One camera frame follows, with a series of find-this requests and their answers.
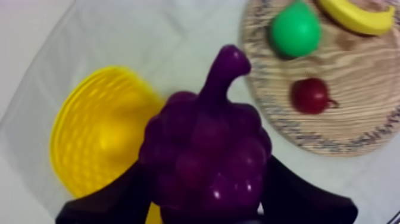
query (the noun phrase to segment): banana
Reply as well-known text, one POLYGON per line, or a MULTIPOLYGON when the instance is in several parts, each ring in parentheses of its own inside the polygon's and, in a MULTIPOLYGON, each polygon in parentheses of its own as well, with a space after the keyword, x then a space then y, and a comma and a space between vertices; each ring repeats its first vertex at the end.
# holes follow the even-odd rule
POLYGON ((369 12, 348 0, 320 0, 320 5, 340 24, 356 33, 382 35, 394 23, 395 7, 384 12, 369 12))

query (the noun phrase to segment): green fruit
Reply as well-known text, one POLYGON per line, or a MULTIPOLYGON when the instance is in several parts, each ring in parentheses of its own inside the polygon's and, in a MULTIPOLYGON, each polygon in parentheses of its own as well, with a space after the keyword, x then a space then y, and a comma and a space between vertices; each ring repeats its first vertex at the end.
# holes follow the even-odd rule
POLYGON ((271 43, 279 54, 301 57, 318 48, 321 27, 317 16, 302 0, 295 0, 272 22, 271 43))

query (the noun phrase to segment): yellow plastic plate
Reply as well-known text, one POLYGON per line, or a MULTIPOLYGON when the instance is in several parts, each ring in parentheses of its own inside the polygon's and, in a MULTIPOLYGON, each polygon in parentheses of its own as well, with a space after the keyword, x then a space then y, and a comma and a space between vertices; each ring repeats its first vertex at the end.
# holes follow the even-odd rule
MULTIPOLYGON (((76 197, 105 187, 137 159, 144 130, 164 105, 138 75, 106 67, 67 98, 54 123, 50 158, 55 173, 76 197)), ((152 204, 147 224, 160 224, 152 204)))

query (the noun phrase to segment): toy fruit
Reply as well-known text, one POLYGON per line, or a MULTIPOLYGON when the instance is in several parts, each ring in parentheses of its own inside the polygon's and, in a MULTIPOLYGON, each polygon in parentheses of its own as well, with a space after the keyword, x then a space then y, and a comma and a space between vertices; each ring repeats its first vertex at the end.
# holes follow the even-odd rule
POLYGON ((173 94, 146 127, 139 161, 154 174, 154 201, 203 214, 256 211, 270 138, 257 110, 227 99, 251 65, 235 46, 222 48, 199 95, 173 94))
POLYGON ((320 0, 320 5, 347 29, 365 35, 382 35, 394 23, 395 7, 384 12, 369 12, 348 0, 320 0))
POLYGON ((286 7, 272 21, 270 32, 273 48, 288 57, 308 55, 318 48, 321 39, 320 22, 302 0, 286 7))
MULTIPOLYGON (((77 198, 102 189, 137 159, 144 130, 164 101, 121 67, 100 69, 65 100, 54 122, 50 156, 55 173, 77 198)), ((152 204, 147 224, 161 223, 152 204)))
POLYGON ((320 114, 330 104, 339 104, 329 98, 329 90, 325 82, 317 78, 299 80, 292 86, 290 93, 293 106, 305 114, 320 114))

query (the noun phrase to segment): wood grain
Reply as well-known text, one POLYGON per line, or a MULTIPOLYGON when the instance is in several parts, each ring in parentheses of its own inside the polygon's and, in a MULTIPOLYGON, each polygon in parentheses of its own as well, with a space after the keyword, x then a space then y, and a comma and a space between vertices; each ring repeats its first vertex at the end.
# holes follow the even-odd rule
POLYGON ((271 20, 291 1, 249 2, 243 44, 253 65, 252 93, 271 124, 305 150, 345 157, 375 150, 400 129, 399 26, 381 37, 357 36, 328 19, 312 0, 305 2, 321 21, 322 41, 316 52, 294 60, 277 57, 267 41, 271 20), (292 108, 291 85, 311 76, 327 82, 339 108, 317 116, 292 108))

